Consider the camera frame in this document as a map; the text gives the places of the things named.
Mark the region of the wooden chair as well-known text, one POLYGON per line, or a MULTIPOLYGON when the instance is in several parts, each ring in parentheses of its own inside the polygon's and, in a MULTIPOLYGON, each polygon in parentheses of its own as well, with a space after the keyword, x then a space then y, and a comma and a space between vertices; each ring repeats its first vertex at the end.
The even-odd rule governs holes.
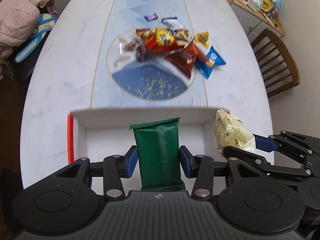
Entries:
POLYGON ((257 63, 269 98, 300 84, 297 64, 282 39, 264 29, 252 42, 257 63))

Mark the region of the orange egg yolk pastry packet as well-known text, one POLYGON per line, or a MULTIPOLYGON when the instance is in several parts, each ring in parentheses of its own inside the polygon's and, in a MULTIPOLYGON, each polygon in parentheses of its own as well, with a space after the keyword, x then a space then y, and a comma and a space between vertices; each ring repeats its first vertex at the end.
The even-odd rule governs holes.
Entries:
POLYGON ((179 40, 189 42, 192 38, 189 35, 189 31, 186 29, 178 29, 174 31, 174 37, 179 40))

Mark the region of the pink puffer jacket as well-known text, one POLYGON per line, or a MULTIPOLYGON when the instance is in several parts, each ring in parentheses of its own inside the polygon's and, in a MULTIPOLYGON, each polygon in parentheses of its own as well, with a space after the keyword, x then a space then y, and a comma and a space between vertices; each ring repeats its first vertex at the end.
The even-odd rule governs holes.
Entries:
POLYGON ((36 26, 40 9, 57 16, 55 0, 1 1, 1 61, 8 58, 13 48, 27 40, 36 26))

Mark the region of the brown foil snack bag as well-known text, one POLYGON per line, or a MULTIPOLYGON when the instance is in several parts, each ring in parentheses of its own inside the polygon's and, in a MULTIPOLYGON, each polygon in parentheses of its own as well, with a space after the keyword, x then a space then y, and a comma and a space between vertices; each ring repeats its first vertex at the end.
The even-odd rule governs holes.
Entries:
POLYGON ((197 59, 206 60, 204 52, 195 44, 194 39, 183 49, 164 57, 177 67, 188 79, 191 78, 192 68, 197 59))

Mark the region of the purple candy wrapper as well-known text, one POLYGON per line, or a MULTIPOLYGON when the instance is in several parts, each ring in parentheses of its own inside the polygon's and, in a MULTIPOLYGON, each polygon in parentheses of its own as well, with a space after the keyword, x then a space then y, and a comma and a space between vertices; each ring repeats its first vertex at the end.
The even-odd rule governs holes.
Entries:
POLYGON ((158 16, 157 16, 156 13, 153 13, 153 14, 150 14, 150 15, 145 15, 145 16, 144 16, 144 19, 145 19, 147 22, 156 21, 156 20, 158 20, 158 16))

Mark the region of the green snack bar wrapper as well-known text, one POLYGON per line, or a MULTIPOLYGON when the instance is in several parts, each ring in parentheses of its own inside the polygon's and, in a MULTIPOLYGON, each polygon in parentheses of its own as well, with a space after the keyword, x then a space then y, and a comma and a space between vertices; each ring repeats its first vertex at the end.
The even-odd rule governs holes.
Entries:
POLYGON ((130 125, 138 149, 142 191, 185 191, 178 159, 180 118, 130 125))

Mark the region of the blue white bag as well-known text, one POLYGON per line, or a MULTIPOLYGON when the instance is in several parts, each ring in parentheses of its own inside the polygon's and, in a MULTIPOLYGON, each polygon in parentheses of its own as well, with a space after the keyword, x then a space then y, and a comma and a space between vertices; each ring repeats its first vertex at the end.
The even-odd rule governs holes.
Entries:
POLYGON ((30 42, 16 55, 15 62, 25 60, 44 39, 46 33, 51 31, 55 25, 56 17, 51 14, 40 14, 37 24, 27 40, 30 42))

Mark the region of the clear red candy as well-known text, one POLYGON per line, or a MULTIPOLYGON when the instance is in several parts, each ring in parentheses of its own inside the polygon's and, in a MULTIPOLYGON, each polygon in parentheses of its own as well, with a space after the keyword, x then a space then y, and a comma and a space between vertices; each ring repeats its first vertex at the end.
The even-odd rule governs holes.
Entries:
POLYGON ((120 54, 124 54, 128 51, 134 51, 137 49, 139 45, 140 45, 140 42, 136 38, 134 38, 130 42, 121 41, 119 43, 119 52, 120 54))

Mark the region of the white blue snack packet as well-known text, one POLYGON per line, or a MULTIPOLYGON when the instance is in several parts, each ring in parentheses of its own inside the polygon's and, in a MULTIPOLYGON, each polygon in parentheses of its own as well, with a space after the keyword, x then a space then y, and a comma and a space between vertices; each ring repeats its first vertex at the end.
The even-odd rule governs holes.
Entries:
POLYGON ((162 23, 173 31, 185 29, 185 26, 176 17, 163 18, 162 23))

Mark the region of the blue cookie packet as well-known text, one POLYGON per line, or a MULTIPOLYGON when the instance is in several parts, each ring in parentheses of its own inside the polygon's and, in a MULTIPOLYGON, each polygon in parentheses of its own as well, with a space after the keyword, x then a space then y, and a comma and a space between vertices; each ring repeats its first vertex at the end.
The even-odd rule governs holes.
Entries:
POLYGON ((210 47, 206 57, 206 60, 197 59, 195 61, 195 67, 204 78, 209 79, 213 68, 216 66, 225 66, 226 62, 213 46, 210 47))

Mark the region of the white cardboard box red trim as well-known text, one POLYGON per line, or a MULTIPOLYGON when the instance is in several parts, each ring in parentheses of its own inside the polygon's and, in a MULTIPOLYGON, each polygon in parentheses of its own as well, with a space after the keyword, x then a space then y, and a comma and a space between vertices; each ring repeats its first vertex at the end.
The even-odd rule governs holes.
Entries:
POLYGON ((209 199, 214 163, 211 108, 93 109, 68 116, 68 159, 100 163, 93 190, 121 199, 131 191, 186 191, 209 199))

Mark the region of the cream patterned snack packet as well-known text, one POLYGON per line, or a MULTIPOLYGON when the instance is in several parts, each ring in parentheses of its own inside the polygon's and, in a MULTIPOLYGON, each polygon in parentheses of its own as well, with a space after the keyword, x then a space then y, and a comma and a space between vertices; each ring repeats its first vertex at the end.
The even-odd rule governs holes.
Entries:
POLYGON ((218 109, 216 112, 214 137, 217 151, 221 155, 227 146, 255 153, 254 135, 236 115, 228 113, 224 108, 218 109))

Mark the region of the wooden side cabinet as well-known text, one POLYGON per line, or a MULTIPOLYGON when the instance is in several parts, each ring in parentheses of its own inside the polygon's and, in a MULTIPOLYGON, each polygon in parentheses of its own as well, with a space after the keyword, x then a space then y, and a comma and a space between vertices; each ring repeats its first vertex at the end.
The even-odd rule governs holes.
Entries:
POLYGON ((272 28, 280 37, 285 35, 279 17, 279 8, 272 0, 226 0, 235 12, 246 35, 272 28))

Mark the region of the small yellow snack packet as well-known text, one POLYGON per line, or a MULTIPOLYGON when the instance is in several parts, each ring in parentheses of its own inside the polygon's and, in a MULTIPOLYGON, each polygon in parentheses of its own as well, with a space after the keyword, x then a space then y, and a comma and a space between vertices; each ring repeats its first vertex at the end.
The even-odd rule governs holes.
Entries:
POLYGON ((205 32, 197 33, 194 37, 194 41, 196 41, 197 43, 200 43, 205 48, 208 48, 209 47, 209 32, 205 31, 205 32))

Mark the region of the red yellow chip bag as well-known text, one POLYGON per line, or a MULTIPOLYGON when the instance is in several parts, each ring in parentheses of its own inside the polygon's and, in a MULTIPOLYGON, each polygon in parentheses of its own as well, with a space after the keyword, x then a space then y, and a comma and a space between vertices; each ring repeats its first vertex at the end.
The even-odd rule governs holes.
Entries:
POLYGON ((169 29, 136 29, 136 35, 142 38, 142 48, 146 53, 167 53, 185 47, 185 42, 178 41, 169 29))

